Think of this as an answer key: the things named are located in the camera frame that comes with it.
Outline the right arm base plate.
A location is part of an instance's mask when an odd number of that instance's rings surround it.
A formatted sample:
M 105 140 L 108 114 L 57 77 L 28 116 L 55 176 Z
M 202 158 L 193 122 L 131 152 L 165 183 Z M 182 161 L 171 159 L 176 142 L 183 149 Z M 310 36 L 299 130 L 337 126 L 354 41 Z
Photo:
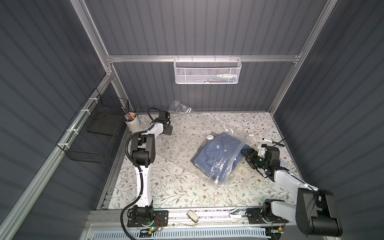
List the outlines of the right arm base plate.
M 245 216 L 248 218 L 250 224 L 287 224 L 289 221 L 277 217 L 270 212 L 264 211 L 263 208 L 250 208 L 245 212 Z

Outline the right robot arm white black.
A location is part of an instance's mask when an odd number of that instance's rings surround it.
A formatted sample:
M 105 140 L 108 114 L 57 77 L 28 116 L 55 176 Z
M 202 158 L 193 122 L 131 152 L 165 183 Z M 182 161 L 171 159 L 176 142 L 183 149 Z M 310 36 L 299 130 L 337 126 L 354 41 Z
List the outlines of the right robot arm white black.
M 283 167 L 278 148 L 263 144 L 259 151 L 249 148 L 241 153 L 253 170 L 281 185 L 297 199 L 295 205 L 267 199 L 262 207 L 246 212 L 249 221 L 291 222 L 306 236 L 340 237 L 343 234 L 333 193 L 304 182 Z

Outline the blue checked shirt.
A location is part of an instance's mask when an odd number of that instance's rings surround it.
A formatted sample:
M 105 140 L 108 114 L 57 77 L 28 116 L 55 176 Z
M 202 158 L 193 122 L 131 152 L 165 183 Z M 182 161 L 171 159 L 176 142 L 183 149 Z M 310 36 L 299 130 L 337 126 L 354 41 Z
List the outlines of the blue checked shirt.
M 228 133 L 205 140 L 191 159 L 192 164 L 217 184 L 226 183 L 250 146 Z

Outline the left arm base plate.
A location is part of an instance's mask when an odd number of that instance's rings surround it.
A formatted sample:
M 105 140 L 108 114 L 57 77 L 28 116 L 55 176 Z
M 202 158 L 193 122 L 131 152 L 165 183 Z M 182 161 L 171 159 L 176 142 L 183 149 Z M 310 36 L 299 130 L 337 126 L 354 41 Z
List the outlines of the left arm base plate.
M 129 228 L 138 227 L 166 227 L 168 225 L 169 211 L 130 211 L 128 213 Z

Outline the clear plastic vacuum bag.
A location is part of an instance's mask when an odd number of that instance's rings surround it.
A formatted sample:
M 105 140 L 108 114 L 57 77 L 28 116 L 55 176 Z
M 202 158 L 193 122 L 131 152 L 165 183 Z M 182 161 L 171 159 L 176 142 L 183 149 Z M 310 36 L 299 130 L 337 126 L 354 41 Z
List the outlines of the clear plastic vacuum bag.
M 193 113 L 173 101 L 168 109 L 173 132 L 157 138 L 157 154 L 209 184 L 225 189 L 251 142 L 235 128 L 239 114 Z

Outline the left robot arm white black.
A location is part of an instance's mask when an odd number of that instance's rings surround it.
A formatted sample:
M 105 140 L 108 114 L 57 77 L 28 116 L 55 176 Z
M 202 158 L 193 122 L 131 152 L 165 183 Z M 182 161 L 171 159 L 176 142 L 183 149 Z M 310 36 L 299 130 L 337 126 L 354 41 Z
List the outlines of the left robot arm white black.
M 171 114 L 157 108 L 148 108 L 151 125 L 143 130 L 135 117 L 127 123 L 132 132 L 125 144 L 128 160 L 134 165 L 137 176 L 137 199 L 132 204 L 137 210 L 153 208 L 151 195 L 151 169 L 156 158 L 156 138 L 159 135 L 171 135 Z

